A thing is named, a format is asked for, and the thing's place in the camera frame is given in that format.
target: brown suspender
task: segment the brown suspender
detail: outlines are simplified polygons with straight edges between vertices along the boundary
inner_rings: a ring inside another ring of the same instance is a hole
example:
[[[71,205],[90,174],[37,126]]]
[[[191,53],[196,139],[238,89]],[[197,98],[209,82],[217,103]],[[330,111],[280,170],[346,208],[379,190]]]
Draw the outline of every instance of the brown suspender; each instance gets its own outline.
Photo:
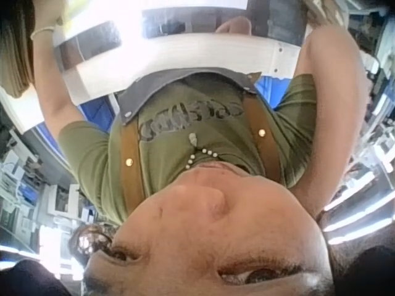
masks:
[[[265,110],[259,100],[260,98],[257,96],[246,94],[243,100],[244,112],[249,121],[260,159],[264,164],[266,177],[279,183],[281,173],[277,145],[270,130]],[[137,118],[122,128],[121,156],[123,196],[128,215],[130,215],[145,199],[139,155]]]

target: hair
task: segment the hair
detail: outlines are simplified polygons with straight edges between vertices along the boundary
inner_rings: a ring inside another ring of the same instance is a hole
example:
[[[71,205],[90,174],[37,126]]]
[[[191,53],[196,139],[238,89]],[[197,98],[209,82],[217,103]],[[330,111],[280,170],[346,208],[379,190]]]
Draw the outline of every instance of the hair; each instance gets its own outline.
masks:
[[[385,242],[383,245],[375,242],[383,242],[386,238],[389,242],[393,228],[393,225],[389,226],[363,241],[328,246],[333,282],[323,282],[319,291],[312,291],[306,296],[389,295],[385,291],[395,289],[395,251],[386,247]],[[86,266],[89,256],[98,250],[110,255],[110,244],[116,230],[117,227],[111,225],[80,226],[69,242],[70,253],[83,266]],[[87,239],[90,241],[89,246],[85,244],[84,247],[83,242]],[[95,295],[94,289],[87,287],[84,295]]]

